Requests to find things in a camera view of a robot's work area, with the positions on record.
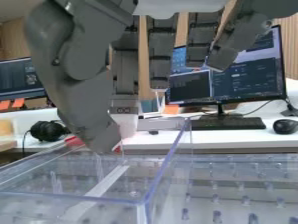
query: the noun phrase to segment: white table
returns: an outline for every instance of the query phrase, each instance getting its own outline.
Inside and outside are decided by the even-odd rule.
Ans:
[[[0,140],[15,140],[17,142],[13,149],[9,150],[9,153],[20,153],[23,150],[23,138],[24,135],[16,135],[13,137],[1,137]],[[36,153],[45,149],[52,149],[64,145],[64,139],[57,142],[40,142],[36,138],[31,136],[31,134],[25,137],[25,152]]]
[[[298,152],[298,132],[291,135],[277,135],[273,130],[274,121],[285,119],[285,117],[274,114],[263,114],[262,119],[267,126],[266,130],[193,131],[193,148],[196,152]],[[137,150],[169,150],[177,135],[178,131],[160,131],[158,135],[138,132],[134,137],[124,140],[124,149],[128,152],[129,150],[134,152]]]

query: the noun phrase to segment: wall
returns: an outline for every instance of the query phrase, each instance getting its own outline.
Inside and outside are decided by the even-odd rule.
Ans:
[[[286,76],[298,79],[298,13],[289,18],[277,19],[282,26],[282,42]]]
[[[230,1],[224,20],[234,0]],[[283,37],[283,52],[285,52],[285,65],[287,77],[298,79],[298,14],[275,20],[275,23],[282,24],[282,37]],[[148,35],[146,35],[146,20],[141,17],[140,21],[140,99],[154,98],[149,85],[149,56],[148,56]],[[29,50],[25,43],[23,33],[24,19],[16,19],[0,26],[0,36],[3,28],[3,51],[0,50],[1,59],[15,59],[29,56]],[[186,44],[188,35],[188,13],[181,13],[177,27],[177,40],[176,46]]]
[[[3,26],[0,25],[0,60],[4,60],[4,51],[3,51]]]
[[[23,29],[23,18],[3,23],[3,56],[5,60],[31,55]]]

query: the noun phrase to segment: monitor stand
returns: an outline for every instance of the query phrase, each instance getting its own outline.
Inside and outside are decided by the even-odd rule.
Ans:
[[[242,114],[228,114],[225,113],[222,104],[217,105],[217,113],[202,115],[200,120],[224,120],[229,118],[243,118]]]
[[[285,117],[298,117],[298,109],[287,102],[287,110],[281,113]]]

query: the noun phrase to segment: orange object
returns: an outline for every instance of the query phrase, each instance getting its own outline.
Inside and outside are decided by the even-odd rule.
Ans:
[[[178,114],[180,112],[180,106],[178,105],[166,105],[164,114]]]
[[[11,105],[11,101],[5,100],[0,102],[0,110],[7,110]]]
[[[25,103],[25,99],[24,98],[16,99],[15,103],[12,105],[12,108],[21,108],[24,103]]]

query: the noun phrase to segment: computer mouse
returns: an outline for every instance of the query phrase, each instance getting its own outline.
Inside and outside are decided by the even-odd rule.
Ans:
[[[298,131],[298,121],[282,119],[274,122],[273,129],[277,134],[289,135]]]

